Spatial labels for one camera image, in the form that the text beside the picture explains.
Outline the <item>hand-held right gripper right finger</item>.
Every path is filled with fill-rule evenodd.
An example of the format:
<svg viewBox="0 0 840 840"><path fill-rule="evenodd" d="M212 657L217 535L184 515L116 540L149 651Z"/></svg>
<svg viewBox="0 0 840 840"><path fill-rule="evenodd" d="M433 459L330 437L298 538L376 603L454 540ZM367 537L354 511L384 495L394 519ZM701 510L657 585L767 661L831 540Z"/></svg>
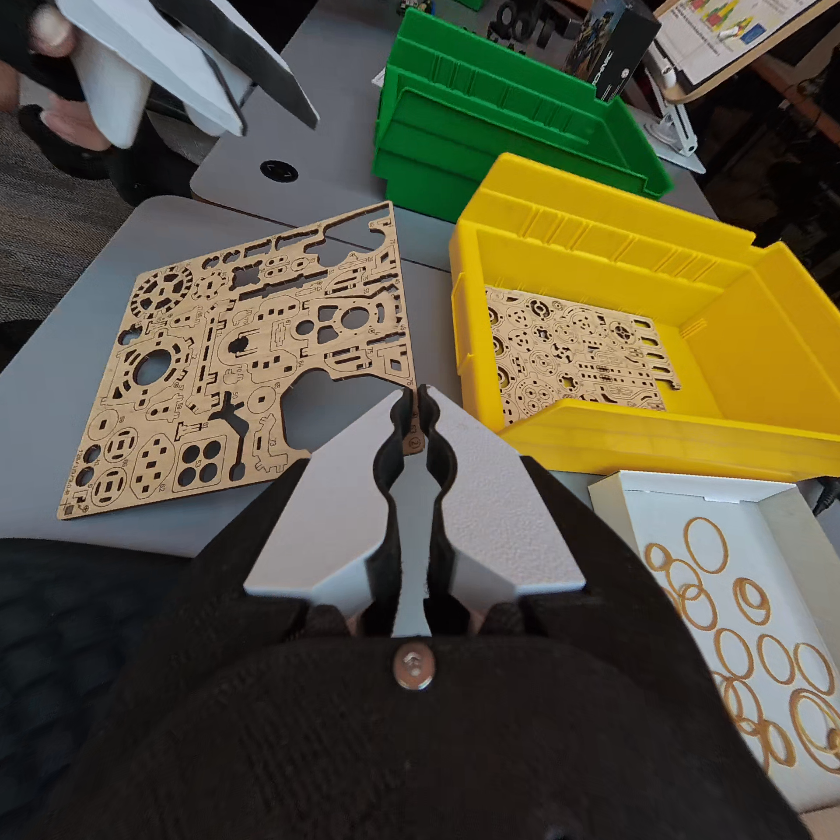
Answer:
<svg viewBox="0 0 840 840"><path fill-rule="evenodd" d="M467 632L501 603L580 592L585 576L519 453L431 385L420 387L434 501L423 607L432 632Z"/></svg>

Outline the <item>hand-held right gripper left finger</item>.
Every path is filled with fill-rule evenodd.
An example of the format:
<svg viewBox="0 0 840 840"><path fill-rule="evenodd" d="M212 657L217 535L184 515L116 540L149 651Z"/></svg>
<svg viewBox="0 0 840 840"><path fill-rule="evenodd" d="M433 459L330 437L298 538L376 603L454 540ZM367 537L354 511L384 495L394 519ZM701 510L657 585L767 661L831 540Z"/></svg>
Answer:
<svg viewBox="0 0 840 840"><path fill-rule="evenodd" d="M297 597L391 635L402 550L390 490L404 469L413 391L395 390L312 455L245 580L249 595Z"/></svg>

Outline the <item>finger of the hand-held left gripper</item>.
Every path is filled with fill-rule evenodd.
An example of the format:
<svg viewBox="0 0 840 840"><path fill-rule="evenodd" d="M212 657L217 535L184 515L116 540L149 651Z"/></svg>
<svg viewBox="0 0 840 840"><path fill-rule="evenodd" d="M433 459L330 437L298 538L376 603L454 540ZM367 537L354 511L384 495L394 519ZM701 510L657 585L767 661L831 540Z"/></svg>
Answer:
<svg viewBox="0 0 840 840"><path fill-rule="evenodd" d="M229 96L240 81L254 83L308 128L318 127L319 114L291 68L231 2L158 1L156 9L203 51Z"/></svg>
<svg viewBox="0 0 840 840"><path fill-rule="evenodd" d="M58 1L58 9L79 30L70 60L105 137L136 136L153 83L222 131L245 132L203 51L151 2Z"/></svg>

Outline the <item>plywood parts sheet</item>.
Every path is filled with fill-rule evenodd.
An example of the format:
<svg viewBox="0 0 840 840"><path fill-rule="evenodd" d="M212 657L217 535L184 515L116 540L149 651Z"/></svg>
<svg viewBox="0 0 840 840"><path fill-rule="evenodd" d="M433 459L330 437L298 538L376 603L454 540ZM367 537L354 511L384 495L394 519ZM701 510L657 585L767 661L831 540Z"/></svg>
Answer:
<svg viewBox="0 0 840 840"><path fill-rule="evenodd" d="M306 373L417 393L394 206L140 274L56 516L61 521L273 480L283 396Z"/></svg>
<svg viewBox="0 0 840 840"><path fill-rule="evenodd" d="M652 319L486 286L502 416L513 425L565 399L663 412L682 387Z"/></svg>

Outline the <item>grey desk with grommet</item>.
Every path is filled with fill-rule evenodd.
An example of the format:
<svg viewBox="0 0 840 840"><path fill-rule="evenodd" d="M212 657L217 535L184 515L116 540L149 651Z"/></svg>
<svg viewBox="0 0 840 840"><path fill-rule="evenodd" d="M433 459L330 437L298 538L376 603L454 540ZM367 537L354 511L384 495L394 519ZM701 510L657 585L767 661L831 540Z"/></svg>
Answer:
<svg viewBox="0 0 840 840"><path fill-rule="evenodd" d="M194 196L288 227L387 200L385 182L372 173L375 121L401 24L383 17L372 2L320 2L284 52L320 112L318 127L304 128L258 89L245 105L246 136L215 144L193 176ZM292 164L299 178L269 180L259 170L266 160ZM665 169L678 188L666 204L710 216L690 174ZM393 206L402 257L448 271L454 223Z"/></svg>

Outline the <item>person's left hand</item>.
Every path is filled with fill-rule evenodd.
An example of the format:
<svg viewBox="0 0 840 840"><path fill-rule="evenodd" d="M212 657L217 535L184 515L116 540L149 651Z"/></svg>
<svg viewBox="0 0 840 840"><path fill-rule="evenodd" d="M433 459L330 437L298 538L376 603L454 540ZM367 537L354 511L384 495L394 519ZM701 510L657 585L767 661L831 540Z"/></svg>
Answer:
<svg viewBox="0 0 840 840"><path fill-rule="evenodd" d="M19 72L13 57L40 56L51 67L68 59L76 45L76 29L53 3L2 2L2 110L13 110L18 104ZM96 152L110 149L84 101L69 100L54 91L42 121L69 144Z"/></svg>

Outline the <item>white cardboard tray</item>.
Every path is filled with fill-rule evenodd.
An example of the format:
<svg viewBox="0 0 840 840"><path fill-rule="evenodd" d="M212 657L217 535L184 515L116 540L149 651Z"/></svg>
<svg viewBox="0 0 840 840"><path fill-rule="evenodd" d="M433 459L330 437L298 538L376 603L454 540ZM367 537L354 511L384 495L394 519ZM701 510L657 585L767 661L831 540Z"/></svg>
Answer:
<svg viewBox="0 0 840 840"><path fill-rule="evenodd" d="M650 541L665 539L672 550L680 548L682 528L695 516L712 519L730 540L757 550L772 571L790 576L838 671L838 556L796 485L620 471L591 485L589 493L595 512L643 563ZM800 813L838 805L839 763L835 782L816 772L765 773Z"/></svg>

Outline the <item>pile of tan rubber bands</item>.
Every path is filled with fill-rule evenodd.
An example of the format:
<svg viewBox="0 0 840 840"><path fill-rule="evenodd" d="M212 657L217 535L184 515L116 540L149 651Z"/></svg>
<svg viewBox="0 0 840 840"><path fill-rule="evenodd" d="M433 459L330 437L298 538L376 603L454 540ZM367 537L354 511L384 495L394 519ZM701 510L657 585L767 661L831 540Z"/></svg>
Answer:
<svg viewBox="0 0 840 840"><path fill-rule="evenodd" d="M765 771L838 781L838 671L788 574L720 524L689 518L681 547L643 561L688 626L731 722Z"/></svg>

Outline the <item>green plastic bin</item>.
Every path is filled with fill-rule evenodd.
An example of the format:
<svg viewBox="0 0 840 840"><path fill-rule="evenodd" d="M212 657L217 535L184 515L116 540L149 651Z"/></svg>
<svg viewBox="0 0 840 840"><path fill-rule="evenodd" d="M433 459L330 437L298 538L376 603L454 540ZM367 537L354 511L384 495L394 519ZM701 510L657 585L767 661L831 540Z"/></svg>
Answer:
<svg viewBox="0 0 840 840"><path fill-rule="evenodd" d="M674 183L621 100L438 17L409 10L385 66L373 175L394 205L454 223L512 153L660 200Z"/></svg>

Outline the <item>yellow plastic bin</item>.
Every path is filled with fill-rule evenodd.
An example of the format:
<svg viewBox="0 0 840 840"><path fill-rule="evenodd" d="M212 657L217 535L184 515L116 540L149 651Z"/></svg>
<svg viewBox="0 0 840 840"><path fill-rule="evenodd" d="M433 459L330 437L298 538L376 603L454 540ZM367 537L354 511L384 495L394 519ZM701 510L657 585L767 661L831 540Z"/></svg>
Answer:
<svg viewBox="0 0 840 840"><path fill-rule="evenodd" d="M676 211L633 229L567 213L450 242L467 411L547 469L795 482L838 476L838 310L782 243ZM485 286L653 320L682 387L665 412L562 400L503 429Z"/></svg>
<svg viewBox="0 0 840 840"><path fill-rule="evenodd" d="M449 242L454 277L470 224L720 289L764 256L745 230L511 153L497 158L458 218Z"/></svg>

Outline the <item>black product box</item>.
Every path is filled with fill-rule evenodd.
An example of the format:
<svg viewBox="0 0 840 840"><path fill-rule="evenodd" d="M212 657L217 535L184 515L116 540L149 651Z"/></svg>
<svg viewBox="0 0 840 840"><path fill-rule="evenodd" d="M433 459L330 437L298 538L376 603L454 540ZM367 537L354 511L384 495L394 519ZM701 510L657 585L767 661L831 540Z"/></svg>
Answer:
<svg viewBox="0 0 840 840"><path fill-rule="evenodd" d="M563 64L563 72L610 102L625 88L660 29L657 2L594 1Z"/></svg>

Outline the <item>wooden document stand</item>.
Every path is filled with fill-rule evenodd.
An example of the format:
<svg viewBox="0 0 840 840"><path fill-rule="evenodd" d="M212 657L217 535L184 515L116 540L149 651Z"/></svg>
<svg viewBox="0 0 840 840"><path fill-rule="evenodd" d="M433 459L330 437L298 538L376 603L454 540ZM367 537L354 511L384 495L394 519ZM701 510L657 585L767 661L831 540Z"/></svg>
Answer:
<svg viewBox="0 0 840 840"><path fill-rule="evenodd" d="M676 2L682 1L663 2L654 11L656 18L659 20L660 16ZM645 118L642 123L644 131L651 139L658 157L691 172L704 174L705 167L697 158L697 135L689 121L686 104L704 96L747 65L731 71L725 77L717 77L699 88L684 91L678 83L675 69L658 49L655 39L647 49L643 63L658 109L661 111L661 118Z"/></svg>

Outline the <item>printed instruction sheet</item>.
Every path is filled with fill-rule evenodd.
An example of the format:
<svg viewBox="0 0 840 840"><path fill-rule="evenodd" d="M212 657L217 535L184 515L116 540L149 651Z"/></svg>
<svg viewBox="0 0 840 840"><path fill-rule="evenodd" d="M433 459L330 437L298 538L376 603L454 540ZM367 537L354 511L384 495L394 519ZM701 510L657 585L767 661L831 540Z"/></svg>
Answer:
<svg viewBox="0 0 840 840"><path fill-rule="evenodd" d="M748 65L833 5L831 1L676 2L660 16L655 43L687 91Z"/></svg>

